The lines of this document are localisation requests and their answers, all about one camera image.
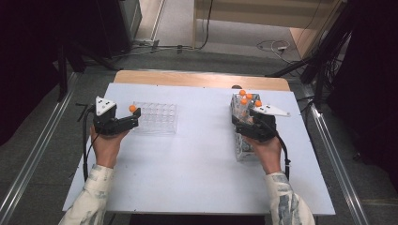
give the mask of gray floor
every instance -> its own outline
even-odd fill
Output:
[[[175,4],[176,1],[170,0],[167,3]],[[162,16],[164,19],[170,15],[173,15],[173,13],[169,15],[163,14]],[[187,32],[190,31],[190,29],[187,29],[183,31],[183,34],[186,36]],[[264,36],[264,39],[291,38],[287,34],[278,37],[279,34],[282,34],[281,32],[284,32],[282,28],[273,29],[268,32],[272,35]],[[187,41],[187,37],[181,34],[179,34],[179,37],[182,39],[173,39],[168,34],[170,34],[170,29],[160,26],[157,37],[161,40],[161,44],[190,44],[184,42]],[[250,42],[251,48],[238,47],[241,53],[236,52],[237,45],[248,43],[245,42],[247,39],[239,42],[240,39],[243,39],[240,36],[236,36],[235,40],[230,40],[234,44],[229,45],[229,47],[233,46],[234,48],[223,46],[220,49],[228,50],[227,52],[215,52],[217,48],[213,47],[217,45],[216,43],[219,41],[216,40],[220,39],[220,37],[215,37],[216,34],[214,33],[210,34],[212,34],[212,37],[207,46],[209,48],[204,49],[202,52],[176,54],[176,51],[164,51],[126,56],[117,58],[113,62],[124,69],[209,71],[249,76],[271,74],[286,66],[286,63],[277,58],[272,52],[255,50],[253,44],[255,46],[257,40]],[[292,54],[289,57],[291,57],[291,60],[297,60],[297,55]],[[63,216],[61,209],[69,191],[72,175],[82,155],[81,123],[76,122],[82,108],[76,107],[74,104],[76,102],[93,103],[96,96],[103,96],[108,83],[115,77],[114,71],[109,71],[92,62],[89,62],[88,65],[90,66],[86,72],[80,75],[75,93],[9,224],[57,224]],[[302,98],[304,94],[301,84],[297,82],[297,73],[295,72],[293,75],[296,77],[286,75],[285,78],[291,81],[290,87],[296,97]],[[12,139],[0,147],[0,199],[4,198],[9,185],[15,179],[53,112],[57,91],[58,88],[55,87],[26,118]],[[298,104],[302,109],[305,107],[306,102],[303,101]],[[352,160],[356,151],[352,146],[349,131],[346,130],[344,124],[333,115],[326,105],[324,105],[324,110],[329,131],[354,187],[363,202],[370,224],[395,224],[398,220],[398,214],[396,214],[398,205],[392,200],[396,200],[398,195],[391,186],[388,176],[375,166],[367,166],[360,161]],[[354,224],[340,184],[331,167],[325,146],[311,116],[308,119],[308,132],[312,137],[314,149],[319,158],[319,165],[329,187],[329,194],[336,210],[336,216],[319,217],[319,224]],[[180,224],[177,221],[181,221],[175,217],[136,216],[135,218],[135,224]],[[113,224],[128,224],[129,220],[130,215],[117,215]],[[266,221],[269,222],[269,216],[266,216]]]
[[[160,45],[192,45],[193,1],[167,0],[161,14],[159,29],[155,39]],[[299,53],[288,27],[247,24],[240,22],[210,22],[208,41],[203,52],[227,53],[264,58],[279,57],[273,48],[287,46],[283,59],[300,60]],[[200,47],[206,40],[206,20],[196,21],[195,47]]]

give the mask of hand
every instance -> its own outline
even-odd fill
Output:
[[[94,152],[96,153],[97,165],[107,168],[113,168],[116,164],[117,154],[119,153],[120,143],[123,138],[129,133],[125,131],[114,136],[98,135],[94,126],[90,129],[91,140],[93,143]]]
[[[257,157],[260,159],[266,174],[276,173],[281,171],[281,143],[277,137],[266,142],[259,142],[257,140],[243,137],[249,143]]]

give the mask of white table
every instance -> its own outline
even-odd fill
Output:
[[[269,198],[258,161],[237,162],[229,103],[237,90],[111,83],[105,98],[116,117],[135,101],[176,103],[175,135],[131,132],[122,142],[108,210],[119,213],[264,215]],[[290,182],[315,215],[334,215],[314,150],[292,92],[252,90],[292,114],[277,117],[291,162]],[[94,154],[88,164],[95,162]],[[84,185],[82,162],[64,210]]]

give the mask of patterned sleeve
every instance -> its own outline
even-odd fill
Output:
[[[94,165],[82,192],[59,225],[102,224],[113,176],[113,169]]]
[[[314,224],[314,217],[310,208],[293,191],[283,172],[268,174],[265,179],[270,197],[272,223],[274,225]]]

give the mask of orange ball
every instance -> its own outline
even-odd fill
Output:
[[[135,107],[135,105],[130,105],[130,106],[129,106],[129,111],[130,111],[131,113],[134,113],[136,110],[137,110],[137,107]]]
[[[256,100],[256,101],[254,102],[254,105],[255,105],[255,107],[260,107],[260,106],[263,105],[263,103],[261,102],[261,100]]]
[[[240,94],[241,96],[245,96],[245,95],[246,95],[246,91],[242,89],[242,90],[239,91],[239,94]]]
[[[240,100],[240,104],[242,104],[242,105],[246,105],[247,103],[248,103],[248,99],[246,99],[246,98],[243,98]]]

